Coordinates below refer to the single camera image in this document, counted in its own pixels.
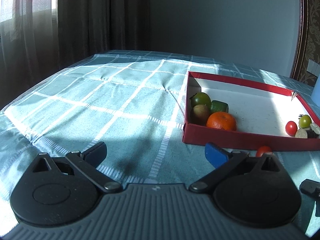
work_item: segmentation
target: mandarin orange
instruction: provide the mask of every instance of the mandarin orange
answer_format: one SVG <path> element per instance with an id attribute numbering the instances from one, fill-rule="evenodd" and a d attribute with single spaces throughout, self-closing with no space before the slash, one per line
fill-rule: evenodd
<path id="1" fill-rule="evenodd" d="M 236 131 L 237 122 L 236 119 L 226 112 L 215 112 L 211 114 L 207 120 L 207 127 Z"/>

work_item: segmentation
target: red box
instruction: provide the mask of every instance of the red box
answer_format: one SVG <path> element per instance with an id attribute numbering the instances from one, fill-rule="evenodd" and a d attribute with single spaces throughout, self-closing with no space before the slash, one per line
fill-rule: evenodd
<path id="1" fill-rule="evenodd" d="M 227 131 L 192 124 L 189 98 L 197 92 L 206 92 L 211 100 L 229 104 L 229 113 L 238 123 L 237 131 Z M 308 114 L 320 126 L 320 119 L 310 106 L 297 95 L 291 101 L 292 90 L 209 73 L 189 72 L 187 101 L 182 141 L 187 144 L 216 143 L 223 148 L 257 150 L 270 146 L 274 151 L 320 150 L 320 139 L 290 137 L 285 124 L 295 121 L 299 114 Z"/>

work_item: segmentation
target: tablecloth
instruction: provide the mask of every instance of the tablecloth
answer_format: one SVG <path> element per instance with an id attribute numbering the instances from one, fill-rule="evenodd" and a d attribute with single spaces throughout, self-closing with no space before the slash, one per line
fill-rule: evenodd
<path id="1" fill-rule="evenodd" d="M 0 112 L 0 235 L 17 223 L 10 193 L 39 152 L 64 156 L 104 141 L 108 155 L 97 169 L 124 186 L 188 186 L 212 171 L 203 146 L 182 143 L 188 71 L 295 90 L 320 117 L 310 98 L 312 87 L 264 70 L 153 51 L 96 54 L 53 75 Z M 307 178 L 320 181 L 320 151 L 276 155 L 297 187 Z M 295 223 L 312 235 L 320 225 L 319 212 L 311 198 L 302 198 Z"/>

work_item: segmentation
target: cherry tomato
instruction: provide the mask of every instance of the cherry tomato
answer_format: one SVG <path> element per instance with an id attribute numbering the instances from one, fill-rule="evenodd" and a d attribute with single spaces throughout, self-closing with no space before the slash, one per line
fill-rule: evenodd
<path id="1" fill-rule="evenodd" d="M 261 157 L 264 153 L 272 154 L 272 149 L 269 146 L 261 146 L 256 152 L 256 157 Z"/>
<path id="2" fill-rule="evenodd" d="M 298 130 L 298 126 L 294 121 L 289 121 L 286 125 L 285 125 L 285 131 L 287 132 L 287 134 L 289 134 L 290 136 L 295 136 L 296 132 Z"/>

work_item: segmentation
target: curtain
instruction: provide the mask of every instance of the curtain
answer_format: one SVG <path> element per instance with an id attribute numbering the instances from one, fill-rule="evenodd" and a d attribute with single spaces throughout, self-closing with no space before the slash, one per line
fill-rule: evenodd
<path id="1" fill-rule="evenodd" d="M 149 0 L 58 0 L 60 64 L 110 49 L 149 49 Z"/>
<path id="2" fill-rule="evenodd" d="M 149 0 L 1 0 L 0 109 L 110 49 L 149 48 Z"/>
<path id="3" fill-rule="evenodd" d="M 59 70 L 55 1 L 1 0 L 1 108 Z"/>

